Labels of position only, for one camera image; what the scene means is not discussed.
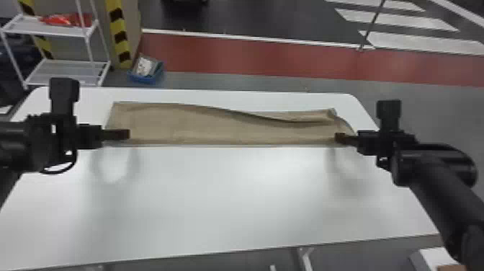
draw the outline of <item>white metal shelf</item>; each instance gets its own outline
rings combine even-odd
[[[46,86],[50,78],[68,77],[79,81],[82,86],[99,86],[104,81],[110,65],[111,61],[59,61],[44,58],[25,82],[28,85]]]
[[[84,20],[81,0],[74,0],[77,6],[77,15],[81,27],[61,27],[55,25],[47,25],[39,20],[39,17],[25,15],[21,6],[17,0],[12,0],[19,10],[19,14],[9,23],[0,27],[1,40],[5,44],[7,53],[9,54],[12,65],[15,72],[22,82],[22,86],[25,90],[28,90],[29,85],[47,86],[49,81],[53,77],[68,77],[78,80],[82,86],[101,86],[107,71],[111,66],[109,60],[109,51],[107,49],[106,40],[102,27],[99,26],[99,17],[97,15],[96,5],[94,0],[89,0],[91,4],[93,20],[90,27],[86,27]],[[106,61],[96,62],[91,50],[90,39],[96,28],[99,30],[102,46],[106,53]],[[61,61],[47,59],[43,50],[39,49],[43,59],[37,64],[34,71],[25,79],[22,71],[15,61],[15,56],[8,44],[6,34],[24,34],[24,35],[41,35],[47,37],[82,37],[86,44],[86,50],[89,57],[89,61]]]
[[[26,35],[42,35],[49,37],[84,37],[84,30],[86,36],[91,37],[96,27],[99,25],[97,19],[92,21],[91,27],[61,27],[55,25],[47,25],[39,21],[39,17],[27,16],[18,14],[8,24],[2,27],[5,33],[9,34],[26,34]]]

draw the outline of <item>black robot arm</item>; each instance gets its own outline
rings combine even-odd
[[[472,159],[449,145],[419,143],[399,128],[400,109],[400,100],[379,101],[379,131],[337,133],[335,139],[376,156],[377,166],[418,198],[449,254],[469,271],[484,270],[484,203],[470,189],[477,181]]]
[[[27,172],[60,174],[77,161],[78,150],[101,148],[103,141],[121,141],[129,130],[103,130],[77,124],[73,114],[79,82],[52,78],[50,113],[29,115],[23,122],[0,122],[0,208],[20,176]],[[62,169],[52,166],[66,164]]]

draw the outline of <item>gray floor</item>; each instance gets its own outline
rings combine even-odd
[[[342,92],[353,94],[375,121],[379,99],[401,99],[401,126],[423,142],[448,143],[474,158],[484,172],[484,89],[461,86],[397,84],[376,81],[306,79],[278,76],[166,73],[156,85],[130,82],[124,71],[111,73],[106,86],[162,89],[215,89],[269,92]],[[481,177],[474,191],[484,198]],[[438,236],[362,241],[318,246],[311,259],[315,270],[413,270],[408,255],[417,249],[439,246]],[[291,249],[271,249],[180,259],[119,263],[115,270],[297,270]]]

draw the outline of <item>white floor marking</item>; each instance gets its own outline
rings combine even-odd
[[[478,16],[460,6],[457,6],[456,4],[447,1],[447,0],[429,0],[434,2],[435,4],[438,4],[440,6],[443,6],[444,8],[457,13],[458,15],[464,17],[465,19],[470,20],[471,22],[474,22],[477,25],[480,25],[481,27],[484,27],[484,18],[481,16]]]
[[[355,4],[360,6],[379,6],[382,0],[326,0],[327,2],[343,3],[343,4]],[[412,10],[415,12],[424,12],[425,10],[421,7],[404,1],[392,1],[387,0],[385,2],[385,7],[390,9],[405,9]]]
[[[361,12],[350,9],[336,9],[347,21],[350,22],[371,22],[374,12]],[[459,31],[457,28],[447,24],[441,19],[432,19],[417,16],[405,16],[381,13],[376,21],[379,25],[397,25],[402,27],[416,27],[431,30]]]
[[[368,41],[376,48],[484,55],[484,44],[475,40],[372,32],[368,37]]]
[[[345,47],[345,48],[358,48],[359,44],[353,43],[332,43],[324,41],[311,41],[311,40],[292,40],[281,39],[273,37],[253,37],[244,35],[226,35],[226,34],[214,34],[206,32],[189,32],[189,31],[176,31],[176,30],[162,30],[143,28],[143,33],[146,34],[162,34],[162,35],[177,35],[177,36],[189,36],[189,37],[214,37],[225,40],[251,40],[251,41],[263,41],[267,43],[289,43],[289,44],[301,44],[301,45],[316,45],[316,46],[330,46],[330,47]],[[365,45],[364,49],[375,49],[371,45]]]

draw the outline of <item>red floor stripe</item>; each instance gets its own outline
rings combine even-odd
[[[484,57],[143,34],[167,71],[484,86]]]

